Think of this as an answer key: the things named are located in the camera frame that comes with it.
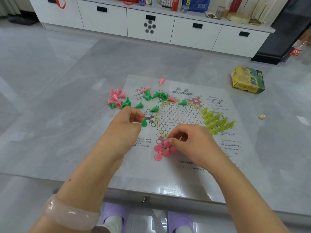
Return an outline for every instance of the box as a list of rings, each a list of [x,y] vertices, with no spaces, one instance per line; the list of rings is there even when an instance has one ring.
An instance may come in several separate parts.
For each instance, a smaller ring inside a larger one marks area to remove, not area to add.
[[[232,86],[237,89],[260,94],[265,90],[262,72],[245,66],[236,66],[231,74]]]
[[[211,0],[183,0],[183,5],[188,6],[188,11],[207,11]]]

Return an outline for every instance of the black drawer handle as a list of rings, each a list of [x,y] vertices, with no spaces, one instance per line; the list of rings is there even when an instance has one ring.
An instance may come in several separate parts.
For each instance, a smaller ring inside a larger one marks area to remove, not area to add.
[[[153,15],[146,15],[146,19],[155,21],[156,17]]]
[[[248,37],[249,33],[248,32],[240,32],[239,36],[243,36],[243,37]]]
[[[56,0],[48,0],[49,3],[55,3],[56,4]]]
[[[97,10],[98,10],[98,11],[101,11],[101,12],[107,12],[107,8],[106,8],[106,7],[98,6],[98,7],[97,7]]]
[[[202,27],[203,27],[203,24],[200,24],[200,23],[193,23],[192,27],[193,27],[193,28],[202,28]]]

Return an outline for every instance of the right hand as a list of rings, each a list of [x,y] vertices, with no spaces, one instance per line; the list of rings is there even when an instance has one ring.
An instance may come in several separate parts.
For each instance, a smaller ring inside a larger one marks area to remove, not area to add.
[[[170,132],[168,138],[178,151],[208,172],[227,159],[208,129],[200,125],[179,124]]]

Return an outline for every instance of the pink game piece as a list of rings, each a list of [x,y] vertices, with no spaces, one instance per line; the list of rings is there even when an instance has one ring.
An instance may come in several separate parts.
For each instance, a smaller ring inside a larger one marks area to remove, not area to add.
[[[120,109],[121,108],[121,102],[120,101],[117,101],[116,104],[115,104],[115,107]]]
[[[170,152],[171,154],[176,154],[176,153],[177,153],[177,150],[176,150],[175,147],[171,146],[171,147],[169,148],[169,152]]]
[[[171,143],[169,142],[169,140],[165,140],[165,141],[164,141],[164,145],[165,145],[166,147],[170,147],[170,146],[171,146]]]
[[[119,101],[117,94],[112,95],[111,99],[115,101]]]
[[[116,101],[114,101],[114,100],[112,100],[112,99],[109,98],[109,99],[108,99],[107,105],[109,105],[110,102],[115,103]]]
[[[155,154],[155,160],[160,161],[161,159],[162,159],[162,152],[160,151],[160,152]]]
[[[151,90],[151,88],[147,86],[145,89],[142,90],[142,92],[145,92],[145,90]]]
[[[155,152],[160,152],[160,151],[162,150],[162,145],[161,145],[161,143],[157,144],[157,145],[154,147],[154,149],[155,149]]]
[[[121,95],[118,95],[118,98],[126,99],[126,94],[123,92]]]
[[[159,84],[159,86],[161,86],[163,83],[165,82],[165,79],[160,79],[160,84]]]
[[[165,150],[162,151],[162,155],[164,157],[169,157],[169,148],[166,148]]]
[[[116,92],[117,92],[117,95],[118,95],[118,94],[120,94],[122,92],[122,90],[117,88]]]
[[[111,92],[110,92],[110,96],[113,96],[114,94],[115,94],[115,92],[114,92],[114,89],[112,88]]]
[[[174,101],[174,102],[177,102],[177,101],[174,99],[174,97],[173,97],[173,96],[170,96],[170,97],[169,97],[169,101]]]

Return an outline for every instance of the white cabinet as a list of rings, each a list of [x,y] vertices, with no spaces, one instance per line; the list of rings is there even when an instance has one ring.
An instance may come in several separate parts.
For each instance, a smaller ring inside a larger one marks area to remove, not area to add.
[[[213,51],[253,57],[270,33],[223,26]]]
[[[171,44],[212,50],[221,24],[175,17]]]
[[[40,22],[83,29],[77,0],[66,0],[65,9],[59,8],[55,0],[30,0],[30,2]]]
[[[126,8],[77,0],[84,29],[127,36]]]
[[[127,8],[127,35],[132,38],[170,43],[174,16]]]

